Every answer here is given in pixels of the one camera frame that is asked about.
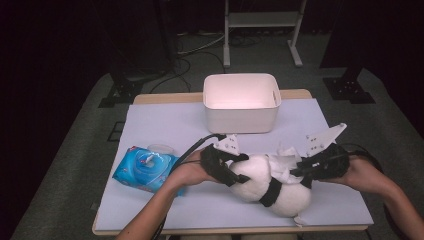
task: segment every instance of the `gray carpet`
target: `gray carpet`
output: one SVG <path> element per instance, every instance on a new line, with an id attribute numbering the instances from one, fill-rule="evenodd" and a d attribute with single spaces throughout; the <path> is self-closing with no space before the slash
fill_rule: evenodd
<path id="1" fill-rule="evenodd" d="M 348 125 L 338 142 L 367 148 L 423 216 L 424 142 L 388 96 L 382 82 L 364 69 L 359 82 L 376 103 L 354 105 L 349 101 L 334 101 L 322 78 L 341 76 L 344 69 L 319 69 L 329 35 L 300 35 L 297 47 L 304 63 L 301 68 L 293 64 L 287 38 L 286 35 L 255 37 L 248 39 L 258 41 L 255 45 L 232 47 L 231 68 L 226 72 L 269 73 L 275 76 L 281 89 L 308 89 L 317 98 L 330 126 L 340 122 Z M 179 48 L 181 51 L 193 49 L 211 39 L 184 36 L 180 38 Z M 204 51 L 222 58 L 220 46 Z M 202 91 L 203 80 L 208 75 L 223 73 L 213 55 L 198 53 L 184 59 L 190 62 L 190 69 L 183 77 L 193 92 Z M 177 73 L 187 69 L 187 62 L 177 62 Z M 160 81 L 147 83 L 142 92 L 150 92 Z M 113 239 L 91 232 L 118 147 L 117 142 L 107 139 L 115 122 L 125 121 L 128 109 L 128 104 L 98 108 L 112 84 L 107 74 L 93 88 L 12 239 Z M 187 84 L 175 78 L 160 85 L 154 93 L 187 91 Z M 370 194 L 363 197 L 375 222 L 369 227 L 372 239 L 397 239 L 386 222 L 379 197 Z M 369 239 L 363 231 L 311 232 L 302 236 L 305 240 Z"/>

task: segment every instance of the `wet wipes package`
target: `wet wipes package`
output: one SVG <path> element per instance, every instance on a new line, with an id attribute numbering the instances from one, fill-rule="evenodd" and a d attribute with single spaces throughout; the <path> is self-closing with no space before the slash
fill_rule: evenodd
<path id="1" fill-rule="evenodd" d="M 120 183 L 148 192 L 156 192 L 166 180 L 178 157 L 141 147 L 131 147 L 113 174 Z"/>

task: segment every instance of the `black glove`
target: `black glove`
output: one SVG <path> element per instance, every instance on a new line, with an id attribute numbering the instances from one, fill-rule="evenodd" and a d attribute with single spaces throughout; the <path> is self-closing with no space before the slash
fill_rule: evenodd
<path id="1" fill-rule="evenodd" d="M 205 169 L 205 171 L 216 180 L 224 183 L 228 187 L 234 183 L 245 183 L 250 180 L 249 177 L 239 174 L 236 175 L 233 173 L 227 166 L 225 162 L 233 160 L 235 162 L 248 160 L 249 156 L 246 154 L 240 154 L 235 156 L 230 153 L 226 153 L 215 149 L 213 144 L 210 144 L 200 153 L 200 165 Z"/>

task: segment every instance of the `person's right hand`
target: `person's right hand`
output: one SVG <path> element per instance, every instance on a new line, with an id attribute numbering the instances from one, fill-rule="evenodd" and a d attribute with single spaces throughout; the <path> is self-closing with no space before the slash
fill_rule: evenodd
<path id="1" fill-rule="evenodd" d="M 366 158 L 359 156 L 350 156 L 350 166 L 345 175 L 322 181 L 339 183 L 361 192 L 377 194 L 387 193 L 394 184 Z"/>

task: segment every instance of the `hand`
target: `hand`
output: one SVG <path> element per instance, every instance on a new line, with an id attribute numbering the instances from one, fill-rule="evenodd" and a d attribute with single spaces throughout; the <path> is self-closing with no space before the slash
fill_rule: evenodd
<path id="1" fill-rule="evenodd" d="M 366 158 L 350 156 L 350 166 L 340 178 L 323 180 L 339 183 L 362 192 L 387 194 L 394 183 L 378 171 Z"/>
<path id="2" fill-rule="evenodd" d="M 168 177 L 166 182 L 171 182 L 178 187 L 197 185 L 204 181 L 218 182 L 208 175 L 200 165 L 200 152 L 196 150 L 190 154 L 184 162 L 177 167 Z"/>

